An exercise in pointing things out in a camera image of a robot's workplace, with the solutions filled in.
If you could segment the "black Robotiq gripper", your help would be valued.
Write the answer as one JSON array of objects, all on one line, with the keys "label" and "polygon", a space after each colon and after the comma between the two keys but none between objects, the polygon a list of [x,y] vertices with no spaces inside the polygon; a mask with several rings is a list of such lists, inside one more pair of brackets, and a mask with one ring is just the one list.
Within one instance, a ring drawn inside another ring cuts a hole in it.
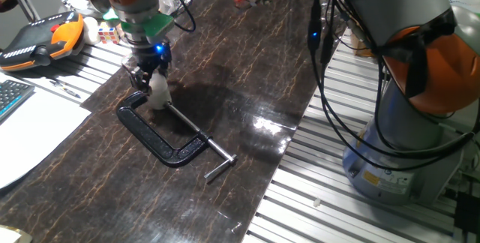
[{"label": "black Robotiq gripper", "polygon": [[149,82],[153,70],[158,69],[158,73],[166,78],[169,76],[172,61],[170,42],[168,39],[162,39],[153,44],[141,43],[132,46],[132,54],[137,66],[129,71],[131,85],[138,91],[150,94]]}]

